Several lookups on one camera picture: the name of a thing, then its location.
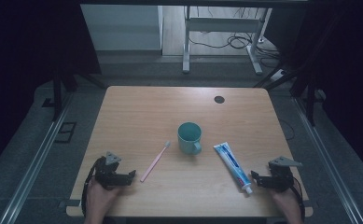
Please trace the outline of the person's right hand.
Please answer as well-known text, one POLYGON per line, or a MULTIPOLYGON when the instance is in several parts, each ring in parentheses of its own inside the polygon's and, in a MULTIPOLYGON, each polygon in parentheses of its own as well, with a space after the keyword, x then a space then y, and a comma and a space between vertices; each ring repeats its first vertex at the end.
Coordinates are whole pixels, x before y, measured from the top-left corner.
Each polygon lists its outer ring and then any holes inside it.
POLYGON ((300 214, 298 199, 291 189, 283 192, 270 189, 269 192, 274 203, 286 217, 300 214))

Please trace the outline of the person's left hand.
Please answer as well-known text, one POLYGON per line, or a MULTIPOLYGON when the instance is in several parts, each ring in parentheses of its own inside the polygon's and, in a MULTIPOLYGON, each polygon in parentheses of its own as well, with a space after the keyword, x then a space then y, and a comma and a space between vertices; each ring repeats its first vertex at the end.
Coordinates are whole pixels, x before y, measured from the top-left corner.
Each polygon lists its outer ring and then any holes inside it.
POLYGON ((104 189, 95 178, 88 184, 86 216, 85 217, 105 217, 114 204, 121 189, 104 189))

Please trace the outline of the aluminium floor rail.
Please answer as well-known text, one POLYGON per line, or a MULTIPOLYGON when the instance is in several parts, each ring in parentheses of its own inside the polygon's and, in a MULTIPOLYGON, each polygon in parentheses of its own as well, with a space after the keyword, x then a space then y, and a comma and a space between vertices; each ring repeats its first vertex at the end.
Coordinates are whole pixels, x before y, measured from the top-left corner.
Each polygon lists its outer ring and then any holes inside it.
POLYGON ((337 170, 332 158, 330 157, 327 148, 324 145, 318 131, 314 126, 311 125, 310 121, 306 118, 304 114, 304 108, 300 100, 292 98, 294 105, 298 110, 300 120, 305 127, 308 135, 313 141, 314 148, 318 153, 318 157, 323 163, 323 166, 328 174, 329 180, 334 187, 342 206, 349 217, 351 224, 359 224, 359 213, 355 207, 355 201, 352 197, 349 189, 342 180, 339 171, 337 170))
POLYGON ((50 124, 44 140, 42 141, 38 151, 35 153, 32 162, 30 163, 27 171, 22 177, 19 185, 16 187, 7 207, 5 208, 2 216, 0 217, 0 224, 14 224, 24 203, 27 200, 34 182, 49 154, 49 151, 54 143, 55 137, 60 130, 63 121, 68 113, 70 104, 74 98, 73 93, 67 93, 61 106, 59 116, 50 124))

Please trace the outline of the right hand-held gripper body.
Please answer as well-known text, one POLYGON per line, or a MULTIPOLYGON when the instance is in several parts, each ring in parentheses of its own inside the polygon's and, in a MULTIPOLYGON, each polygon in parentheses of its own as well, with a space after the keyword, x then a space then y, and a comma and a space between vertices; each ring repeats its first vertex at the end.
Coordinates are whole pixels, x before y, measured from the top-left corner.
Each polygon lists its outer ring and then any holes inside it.
POLYGON ((284 156, 269 161, 269 168, 272 174, 270 189, 285 191, 294 185, 294 176, 291 167, 301 167, 302 163, 293 161, 284 156))

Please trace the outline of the white metal desk frame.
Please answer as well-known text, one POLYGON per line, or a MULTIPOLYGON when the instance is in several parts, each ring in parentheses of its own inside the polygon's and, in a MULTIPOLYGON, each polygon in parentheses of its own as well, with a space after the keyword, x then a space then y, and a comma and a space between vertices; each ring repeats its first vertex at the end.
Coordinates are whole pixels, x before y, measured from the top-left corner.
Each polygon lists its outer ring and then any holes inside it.
POLYGON ((258 42, 262 38, 262 31, 268 16, 269 9, 263 8, 257 19, 253 18, 216 18, 216 17, 191 17, 191 7, 184 8, 185 22, 185 38, 183 48, 182 71, 187 74, 190 70, 190 50, 189 44, 191 40, 189 35, 191 32, 217 32, 217 33, 245 33, 252 35, 251 43, 244 49, 249 56, 255 73, 261 75, 263 73, 261 65, 258 62, 256 50, 258 42))

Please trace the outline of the white power strip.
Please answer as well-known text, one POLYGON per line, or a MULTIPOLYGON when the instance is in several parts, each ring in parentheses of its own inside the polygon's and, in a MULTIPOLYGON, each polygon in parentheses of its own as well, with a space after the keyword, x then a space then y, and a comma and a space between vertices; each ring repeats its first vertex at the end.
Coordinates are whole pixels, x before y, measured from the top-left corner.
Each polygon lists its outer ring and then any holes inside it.
POLYGON ((276 81, 279 78, 283 77, 286 74, 286 71, 283 69, 279 69, 274 75, 271 77, 271 81, 276 81))

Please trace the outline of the blue white toothpaste tube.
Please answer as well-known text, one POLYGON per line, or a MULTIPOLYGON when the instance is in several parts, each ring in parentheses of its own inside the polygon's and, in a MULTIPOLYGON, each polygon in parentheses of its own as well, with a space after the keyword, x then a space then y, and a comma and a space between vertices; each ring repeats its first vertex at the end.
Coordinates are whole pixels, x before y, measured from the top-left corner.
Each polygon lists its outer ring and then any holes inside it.
POLYGON ((218 144, 214 146, 214 150, 219 155, 219 157, 227 165, 230 173, 240 186, 241 190, 246 191, 248 194, 252 193, 251 182, 247 175, 245 174, 243 168, 240 166, 239 162, 236 160, 232 153, 232 150, 227 142, 218 144))

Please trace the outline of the white panel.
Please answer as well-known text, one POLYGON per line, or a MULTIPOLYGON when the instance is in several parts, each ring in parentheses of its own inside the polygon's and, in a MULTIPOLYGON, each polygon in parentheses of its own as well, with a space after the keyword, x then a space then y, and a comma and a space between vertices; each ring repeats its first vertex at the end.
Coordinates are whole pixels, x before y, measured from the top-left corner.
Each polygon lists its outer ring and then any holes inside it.
POLYGON ((162 49, 162 6, 80 7, 96 50, 162 49))

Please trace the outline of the dark curtain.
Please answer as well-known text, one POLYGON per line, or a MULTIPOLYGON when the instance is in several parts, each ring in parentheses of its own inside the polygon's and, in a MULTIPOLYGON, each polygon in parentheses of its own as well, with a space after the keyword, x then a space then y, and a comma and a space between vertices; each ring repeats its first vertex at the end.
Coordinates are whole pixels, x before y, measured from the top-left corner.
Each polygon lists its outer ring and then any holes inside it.
MULTIPOLYGON (((344 11, 318 54, 312 72, 324 92, 332 123, 363 160, 363 0, 341 0, 344 11)), ((275 8, 264 36, 291 66, 314 49, 334 12, 327 8, 275 8)))
POLYGON ((0 0, 0 155, 34 100, 58 75, 99 74, 82 0, 0 0))

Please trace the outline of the pink toothbrush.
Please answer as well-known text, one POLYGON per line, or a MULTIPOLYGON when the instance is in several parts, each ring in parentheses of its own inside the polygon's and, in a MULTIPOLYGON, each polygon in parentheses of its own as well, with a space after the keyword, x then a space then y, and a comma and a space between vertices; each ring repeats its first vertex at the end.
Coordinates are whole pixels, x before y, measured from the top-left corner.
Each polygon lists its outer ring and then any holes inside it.
POLYGON ((157 162, 160 160, 162 154, 164 153, 164 151, 171 145, 170 141, 165 142, 163 149, 161 150, 161 152, 156 156, 156 158, 154 159, 154 161, 149 165, 149 167, 146 169, 146 171, 144 172, 144 174, 142 175, 142 177, 140 178, 140 182, 143 183, 145 182, 145 180, 147 179, 147 177, 149 176, 149 174, 151 173, 151 171, 154 169, 155 165, 157 164, 157 162))

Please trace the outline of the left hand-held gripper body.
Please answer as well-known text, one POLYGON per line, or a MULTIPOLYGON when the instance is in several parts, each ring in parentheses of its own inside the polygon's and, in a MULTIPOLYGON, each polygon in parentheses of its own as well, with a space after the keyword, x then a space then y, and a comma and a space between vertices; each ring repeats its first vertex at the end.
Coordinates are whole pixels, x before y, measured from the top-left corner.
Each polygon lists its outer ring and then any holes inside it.
POLYGON ((122 175, 117 173, 121 158, 107 151, 106 155, 99 158, 95 163, 95 179, 104 189, 121 186, 122 175))

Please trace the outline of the black floor bracket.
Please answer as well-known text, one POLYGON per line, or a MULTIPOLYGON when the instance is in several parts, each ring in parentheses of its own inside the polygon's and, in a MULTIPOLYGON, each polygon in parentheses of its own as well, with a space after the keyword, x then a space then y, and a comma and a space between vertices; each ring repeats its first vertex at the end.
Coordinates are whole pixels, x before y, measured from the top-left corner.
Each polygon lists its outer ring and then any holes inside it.
POLYGON ((56 134, 55 143, 68 144, 75 133, 77 124, 75 122, 63 122, 56 134))

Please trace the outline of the teal cup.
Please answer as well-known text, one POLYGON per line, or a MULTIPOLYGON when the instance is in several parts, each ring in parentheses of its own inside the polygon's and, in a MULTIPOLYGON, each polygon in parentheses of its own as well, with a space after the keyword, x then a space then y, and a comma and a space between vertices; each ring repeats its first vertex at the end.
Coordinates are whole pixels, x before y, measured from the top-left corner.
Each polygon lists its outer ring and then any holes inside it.
POLYGON ((177 137, 179 149, 188 155, 198 155, 202 152, 202 130, 193 122, 185 122, 178 127, 177 137))

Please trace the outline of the black metal stand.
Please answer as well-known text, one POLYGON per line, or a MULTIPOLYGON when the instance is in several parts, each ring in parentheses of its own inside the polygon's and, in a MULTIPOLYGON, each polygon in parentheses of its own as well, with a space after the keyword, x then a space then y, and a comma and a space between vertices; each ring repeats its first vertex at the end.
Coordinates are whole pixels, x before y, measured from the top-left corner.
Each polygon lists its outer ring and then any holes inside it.
POLYGON ((255 85, 255 88, 263 88, 269 91, 295 78, 295 82, 289 92, 293 97, 300 97, 304 91, 307 91, 305 117, 308 119, 309 123, 314 126, 315 77, 311 72, 312 66, 309 63, 304 63, 296 69, 286 72, 266 87, 263 86, 264 83, 269 81, 283 68, 284 64, 284 62, 279 62, 268 75, 255 85))
POLYGON ((76 76, 80 76, 88 80, 100 89, 105 90, 108 85, 94 77, 92 74, 83 72, 74 68, 58 68, 53 72, 53 121, 57 120, 63 111, 62 87, 67 92, 75 92, 77 90, 76 76))

